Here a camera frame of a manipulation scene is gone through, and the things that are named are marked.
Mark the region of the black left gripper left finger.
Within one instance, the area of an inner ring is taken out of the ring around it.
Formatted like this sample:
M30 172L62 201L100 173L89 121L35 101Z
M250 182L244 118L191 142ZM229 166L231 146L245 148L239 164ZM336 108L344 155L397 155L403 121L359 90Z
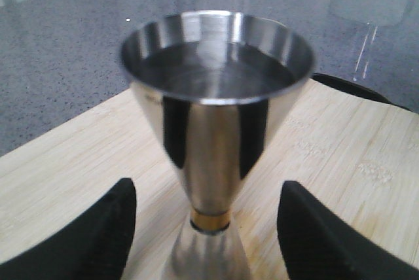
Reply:
M120 179L95 204L1 264L2 279L120 279L136 227L134 183Z

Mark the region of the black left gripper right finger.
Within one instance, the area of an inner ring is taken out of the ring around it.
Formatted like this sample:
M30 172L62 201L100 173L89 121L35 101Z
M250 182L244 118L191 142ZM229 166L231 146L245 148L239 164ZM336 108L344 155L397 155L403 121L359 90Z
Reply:
M297 181L282 186L278 241L290 279L417 279L418 269L356 232Z

